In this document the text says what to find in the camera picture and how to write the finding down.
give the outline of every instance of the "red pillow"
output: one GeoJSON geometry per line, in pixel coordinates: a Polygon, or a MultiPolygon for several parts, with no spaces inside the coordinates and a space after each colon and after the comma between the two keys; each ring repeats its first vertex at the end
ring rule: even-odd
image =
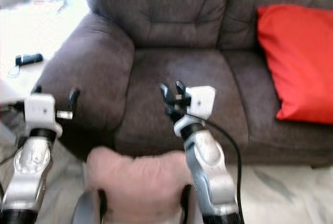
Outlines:
{"type": "Polygon", "coordinates": [[[333,123],[333,10],[258,9],[258,37],[282,102],[280,120],[333,123]]]}

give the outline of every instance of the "brown couch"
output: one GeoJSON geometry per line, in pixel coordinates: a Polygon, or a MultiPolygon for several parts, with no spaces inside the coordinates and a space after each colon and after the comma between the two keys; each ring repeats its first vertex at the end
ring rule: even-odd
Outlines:
{"type": "MultiPolygon", "coordinates": [[[[277,3],[333,9],[333,0],[87,0],[89,13],[39,79],[78,114],[62,143],[85,159],[105,145],[131,156],[183,149],[158,84],[217,89],[211,120],[240,145],[245,163],[333,164],[333,126],[275,119],[280,103],[257,42],[256,8],[277,3]]],[[[231,147],[221,141],[228,161],[231,147]]]]}

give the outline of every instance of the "couch cushion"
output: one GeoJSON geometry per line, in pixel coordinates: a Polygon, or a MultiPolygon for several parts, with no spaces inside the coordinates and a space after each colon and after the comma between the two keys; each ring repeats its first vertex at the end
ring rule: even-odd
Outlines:
{"type": "Polygon", "coordinates": [[[226,0],[87,0],[137,47],[215,48],[226,0]]]}
{"type": "Polygon", "coordinates": [[[249,126],[249,162],[325,164],[333,162],[333,127],[279,121],[280,103],[264,55],[225,51],[235,75],[249,126]]]}
{"type": "MultiPolygon", "coordinates": [[[[141,156],[183,149],[183,141],[175,136],[165,114],[159,90],[159,83],[174,88],[176,80],[187,86],[215,87],[217,95],[210,119],[225,128],[242,147],[247,144],[247,125],[238,89],[220,52],[152,49],[136,52],[125,116],[115,136],[117,152],[141,156]]],[[[223,140],[215,131],[214,135],[223,140]]],[[[223,146],[226,153],[231,150],[225,142],[223,146]]]]}
{"type": "Polygon", "coordinates": [[[259,46],[256,8],[281,3],[333,9],[333,0],[228,0],[217,43],[218,48],[250,49],[259,46]]]}

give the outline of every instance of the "black cable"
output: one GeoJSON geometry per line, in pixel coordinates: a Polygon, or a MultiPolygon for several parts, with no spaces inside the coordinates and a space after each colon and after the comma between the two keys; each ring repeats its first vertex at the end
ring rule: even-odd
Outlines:
{"type": "Polygon", "coordinates": [[[239,150],[239,147],[238,147],[237,143],[235,142],[235,140],[224,129],[222,129],[221,127],[219,127],[215,123],[213,123],[213,122],[211,122],[209,120],[203,119],[201,117],[191,115],[191,114],[189,114],[187,112],[177,110],[177,109],[175,109],[173,107],[171,107],[171,109],[174,110],[175,112],[179,113],[179,114],[188,115],[188,116],[197,118],[197,119],[203,121],[204,123],[206,123],[207,125],[209,125],[209,126],[215,128],[215,129],[217,129],[218,131],[220,131],[227,138],[227,140],[233,146],[233,148],[234,148],[234,150],[236,152],[236,156],[237,156],[237,204],[238,204],[238,209],[239,209],[239,215],[240,215],[241,223],[244,224],[243,210],[242,210],[242,207],[241,207],[241,199],[240,199],[241,170],[242,170],[241,166],[242,165],[241,165],[240,150],[239,150]]]}
{"type": "MultiPolygon", "coordinates": [[[[16,152],[17,151],[15,151],[13,154],[11,154],[10,156],[8,156],[5,159],[3,159],[2,161],[0,161],[0,166],[5,164],[6,162],[8,162],[10,159],[14,158],[14,156],[16,155],[16,152]]],[[[4,198],[4,195],[5,195],[5,191],[4,191],[4,188],[2,187],[2,184],[0,183],[0,197],[1,197],[1,200],[4,198]]]]}

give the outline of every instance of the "couch backrest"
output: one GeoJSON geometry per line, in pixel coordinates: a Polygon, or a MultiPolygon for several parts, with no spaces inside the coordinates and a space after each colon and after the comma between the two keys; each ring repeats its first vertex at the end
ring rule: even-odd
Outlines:
{"type": "Polygon", "coordinates": [[[333,9],[333,0],[228,0],[217,48],[249,49],[256,47],[258,45],[256,9],[260,6],[281,3],[333,9]]]}
{"type": "Polygon", "coordinates": [[[227,0],[87,0],[137,47],[215,48],[227,0]]]}
{"type": "Polygon", "coordinates": [[[87,0],[137,47],[248,49],[257,46],[256,8],[277,3],[333,9],[333,0],[87,0]]]}

